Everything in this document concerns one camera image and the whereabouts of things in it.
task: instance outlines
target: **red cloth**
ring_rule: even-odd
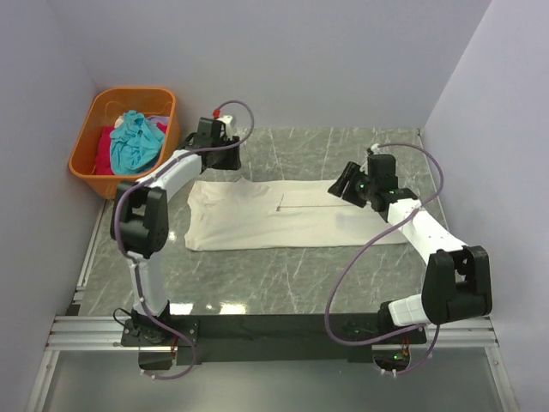
[[[158,123],[156,125],[163,133],[166,134],[168,126]],[[111,170],[111,132],[114,127],[107,126],[101,131],[100,142],[97,145],[97,155],[95,156],[95,174],[103,176],[113,176]]]

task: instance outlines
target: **white cloth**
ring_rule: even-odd
[[[333,183],[196,181],[185,244],[193,251],[363,245],[389,227],[371,208],[328,194]],[[378,244],[404,242],[396,231]]]

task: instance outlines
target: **gray marble floor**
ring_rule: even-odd
[[[363,162],[378,142],[421,144],[417,130],[256,129],[241,150],[237,172],[207,170],[200,179],[253,181],[336,179],[348,161]],[[410,148],[392,148],[401,185],[421,197],[434,191],[425,157]],[[191,185],[169,204],[170,235],[162,251],[163,276],[172,312],[323,312],[335,278],[357,247],[188,251],[184,234],[190,220],[186,202]],[[443,223],[438,201],[427,207]],[[110,315],[131,308],[130,274],[109,237],[112,204],[100,223],[81,315]],[[376,312],[379,304],[420,291],[425,266],[410,245],[377,245],[355,264],[335,297],[333,312]]]

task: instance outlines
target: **light purple wall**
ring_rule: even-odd
[[[449,224],[491,255],[493,320],[519,404],[549,407],[549,2],[494,0],[425,127]]]
[[[490,0],[50,0],[101,88],[164,84],[196,127],[420,127]]]
[[[0,410],[23,410],[70,303],[98,198],[67,160],[96,87],[47,3],[0,12]]]

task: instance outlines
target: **plastic basket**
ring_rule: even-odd
[[[129,176],[103,176],[95,174],[95,156],[101,132],[128,110],[145,116],[169,116],[164,145],[156,165],[145,173]],[[176,112],[176,98],[165,88],[112,88],[99,94],[87,113],[75,148],[69,160],[70,171],[84,180],[105,199],[113,199],[118,183],[122,180],[137,180],[151,173],[170,158],[178,146],[181,129]]]

